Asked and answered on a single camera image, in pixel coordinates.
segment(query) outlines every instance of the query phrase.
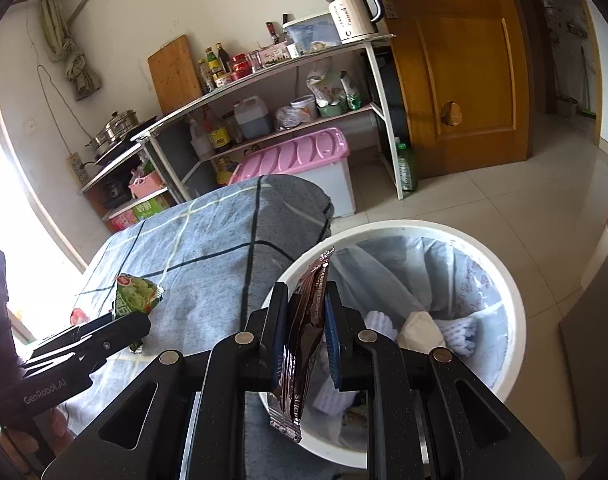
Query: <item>white kettle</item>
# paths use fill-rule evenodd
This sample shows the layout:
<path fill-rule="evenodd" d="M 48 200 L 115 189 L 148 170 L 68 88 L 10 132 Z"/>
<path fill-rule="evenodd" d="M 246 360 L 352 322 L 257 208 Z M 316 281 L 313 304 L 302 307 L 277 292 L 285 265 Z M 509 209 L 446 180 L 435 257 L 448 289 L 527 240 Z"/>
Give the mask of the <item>white kettle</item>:
<path fill-rule="evenodd" d="M 342 43 L 365 40 L 376 36 L 375 23 L 384 17 L 382 0 L 373 0 L 375 15 L 370 12 L 366 0 L 326 0 L 328 9 L 339 32 Z"/>

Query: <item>wooden door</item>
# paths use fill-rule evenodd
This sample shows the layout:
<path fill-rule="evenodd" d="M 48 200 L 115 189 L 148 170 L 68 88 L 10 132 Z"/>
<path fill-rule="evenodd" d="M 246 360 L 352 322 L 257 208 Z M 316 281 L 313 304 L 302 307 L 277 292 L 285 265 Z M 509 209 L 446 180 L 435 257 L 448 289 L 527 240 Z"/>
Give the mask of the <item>wooden door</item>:
<path fill-rule="evenodd" d="M 525 160 L 530 97 L 515 0 L 393 2 L 399 17 L 386 23 L 420 177 Z"/>

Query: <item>plastic bag of food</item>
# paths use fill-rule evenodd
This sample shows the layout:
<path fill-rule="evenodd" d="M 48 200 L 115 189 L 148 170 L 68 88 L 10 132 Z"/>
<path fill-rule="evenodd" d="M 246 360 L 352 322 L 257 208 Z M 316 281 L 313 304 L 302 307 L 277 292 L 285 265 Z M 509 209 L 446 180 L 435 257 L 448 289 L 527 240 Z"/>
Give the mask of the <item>plastic bag of food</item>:
<path fill-rule="evenodd" d="M 340 73 L 341 86 L 343 86 L 344 92 L 346 92 L 346 103 L 348 110 L 359 110 L 362 105 L 361 94 L 357 85 L 353 81 L 353 78 L 348 75 L 348 72 L 342 70 Z"/>
<path fill-rule="evenodd" d="M 117 291 L 113 303 L 113 319 L 127 316 L 135 311 L 149 314 L 162 300 L 164 289 L 150 280 L 130 274 L 120 274 L 115 281 Z M 142 339 L 131 343 L 130 351 L 142 352 L 143 344 Z"/>
<path fill-rule="evenodd" d="M 341 86 L 339 74 L 331 69 L 330 59 L 313 63 L 306 77 L 306 86 L 315 96 L 320 108 L 346 103 L 346 92 Z"/>
<path fill-rule="evenodd" d="M 277 388 L 268 395 L 271 426 L 297 443 L 302 438 L 301 417 L 308 383 L 324 334 L 324 291 L 334 250 L 328 249 L 310 264 L 290 297 Z"/>
<path fill-rule="evenodd" d="M 309 119 L 305 108 L 293 108 L 292 106 L 282 106 L 275 112 L 275 122 L 277 131 L 295 128 L 299 124 Z"/>

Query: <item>cutting board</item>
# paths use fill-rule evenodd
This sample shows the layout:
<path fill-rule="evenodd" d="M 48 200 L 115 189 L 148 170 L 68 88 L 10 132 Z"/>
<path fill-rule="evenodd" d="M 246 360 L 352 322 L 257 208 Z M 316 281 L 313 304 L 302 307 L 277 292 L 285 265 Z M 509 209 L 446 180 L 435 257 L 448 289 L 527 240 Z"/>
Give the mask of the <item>cutting board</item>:
<path fill-rule="evenodd" d="M 164 115 L 202 96 L 186 35 L 149 57 L 148 68 Z"/>

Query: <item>pink basket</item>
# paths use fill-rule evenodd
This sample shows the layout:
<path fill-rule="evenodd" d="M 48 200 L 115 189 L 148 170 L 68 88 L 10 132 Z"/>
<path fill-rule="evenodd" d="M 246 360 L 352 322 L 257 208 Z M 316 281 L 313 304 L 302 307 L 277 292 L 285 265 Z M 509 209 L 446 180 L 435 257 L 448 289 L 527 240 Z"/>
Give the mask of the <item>pink basket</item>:
<path fill-rule="evenodd" d="M 157 171 L 147 174 L 146 176 L 136 178 L 135 182 L 130 184 L 129 188 L 137 198 L 145 198 L 151 193 L 154 193 L 164 187 L 164 182 Z"/>

